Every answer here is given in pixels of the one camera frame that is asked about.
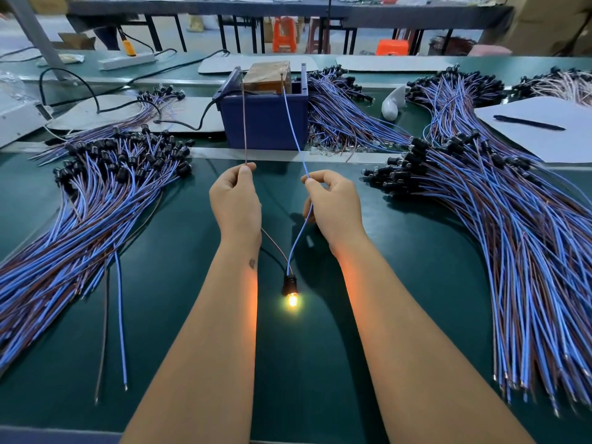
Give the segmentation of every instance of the forearm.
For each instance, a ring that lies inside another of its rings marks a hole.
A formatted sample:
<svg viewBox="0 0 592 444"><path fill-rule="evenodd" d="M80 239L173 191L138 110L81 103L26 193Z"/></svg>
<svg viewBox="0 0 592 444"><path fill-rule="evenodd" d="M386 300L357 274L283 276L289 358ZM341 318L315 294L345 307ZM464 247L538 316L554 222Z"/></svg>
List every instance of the forearm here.
<svg viewBox="0 0 592 444"><path fill-rule="evenodd" d="M258 249L221 243L122 443L249 442ZM163 295L174 298L174 293Z"/></svg>
<svg viewBox="0 0 592 444"><path fill-rule="evenodd" d="M532 442L367 237L350 249L337 255L391 443Z"/></svg>

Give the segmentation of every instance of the clear plastic bag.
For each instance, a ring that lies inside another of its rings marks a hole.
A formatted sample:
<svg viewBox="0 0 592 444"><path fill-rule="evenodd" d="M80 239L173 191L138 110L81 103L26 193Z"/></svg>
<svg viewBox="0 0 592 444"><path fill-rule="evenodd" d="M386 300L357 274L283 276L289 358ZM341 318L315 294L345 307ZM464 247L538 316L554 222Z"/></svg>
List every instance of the clear plastic bag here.
<svg viewBox="0 0 592 444"><path fill-rule="evenodd" d="M0 92L22 103L35 100L35 97L29 95L25 83L16 74L2 70L0 70Z"/></svg>

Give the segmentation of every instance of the light bulb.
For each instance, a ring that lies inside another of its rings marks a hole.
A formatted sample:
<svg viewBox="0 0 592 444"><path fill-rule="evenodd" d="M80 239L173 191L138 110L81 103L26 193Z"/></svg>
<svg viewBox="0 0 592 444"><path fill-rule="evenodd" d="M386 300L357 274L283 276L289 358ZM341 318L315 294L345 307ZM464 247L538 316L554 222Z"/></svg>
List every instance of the light bulb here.
<svg viewBox="0 0 592 444"><path fill-rule="evenodd" d="M298 305L298 294L290 293L288 294L288 305L292 308Z"/></svg>

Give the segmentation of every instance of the white board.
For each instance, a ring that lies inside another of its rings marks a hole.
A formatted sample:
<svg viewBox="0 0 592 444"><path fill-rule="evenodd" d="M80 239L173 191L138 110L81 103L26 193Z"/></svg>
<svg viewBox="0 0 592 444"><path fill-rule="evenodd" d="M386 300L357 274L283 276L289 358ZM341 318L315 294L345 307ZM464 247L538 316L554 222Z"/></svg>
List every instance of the white board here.
<svg viewBox="0 0 592 444"><path fill-rule="evenodd" d="M431 73L446 70L452 64L435 56L354 56L340 55L337 64L351 72Z"/></svg>
<svg viewBox="0 0 592 444"><path fill-rule="evenodd" d="M115 106L119 106L128 101L136 99L135 96L128 95L102 95L98 96L99 104L101 109L109 109ZM164 106L162 111L162 119L175 119L182 121L193 127L199 126L199 120L205 110L207 104L211 101L209 97L193 97L188 96L181 101L174 100L169 103L170 107ZM47 127L54 130L61 131L82 131L86 129L97 128L105 126L110 123L121 121L124 118L133 117L141 110L139 104L132 104L122 109L112 112L105 112L97 114L97 107L93 99L87 99L78 103L72 109L67 111L61 117L52 120ZM194 132L192 129L187 128L175 123L159 123L156 124L154 121L149 121L148 126L150 130L154 132L160 132L164 129L168 129L172 133L190 133ZM222 123L222 116L220 115L216 106L211 106L210 110L205 114L203 119L203 126L199 130L203 133L213 133L224 131L224 125Z"/></svg>
<svg viewBox="0 0 592 444"><path fill-rule="evenodd" d="M308 72L313 72L319 69L312 56L302 54L277 54L273 56L231 54L227 57L214 56L206 59L201 63L197 71L200 74L231 73L235 67L240 67L242 70L248 70L251 68L251 65L257 62L278 61L290 61L290 72L292 74L300 73L302 64L306 64L306 70Z"/></svg>
<svg viewBox="0 0 592 444"><path fill-rule="evenodd" d="M475 114L496 131L540 157L544 162L592 162L592 109L590 108L552 96L539 96L475 109ZM561 126L565 131L505 123L494 119L494 115Z"/></svg>

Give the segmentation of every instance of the hand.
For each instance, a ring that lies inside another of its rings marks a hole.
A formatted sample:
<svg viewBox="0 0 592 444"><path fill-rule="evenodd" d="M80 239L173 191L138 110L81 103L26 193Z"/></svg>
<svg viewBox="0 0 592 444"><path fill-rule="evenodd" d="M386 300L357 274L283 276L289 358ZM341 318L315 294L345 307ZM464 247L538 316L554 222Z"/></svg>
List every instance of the hand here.
<svg viewBox="0 0 592 444"><path fill-rule="evenodd" d="M259 249L261 245L261 203L255 193L256 164L229 168L210 188L210 204L222 241L233 246Z"/></svg>
<svg viewBox="0 0 592 444"><path fill-rule="evenodd" d="M360 197L353 182L330 170L313 171L310 178L302 177L309 198L304 202L303 216L306 218L313 202L309 221L316 221L329 242L331 252L338 257L345 246L367 238L362 225Z"/></svg>

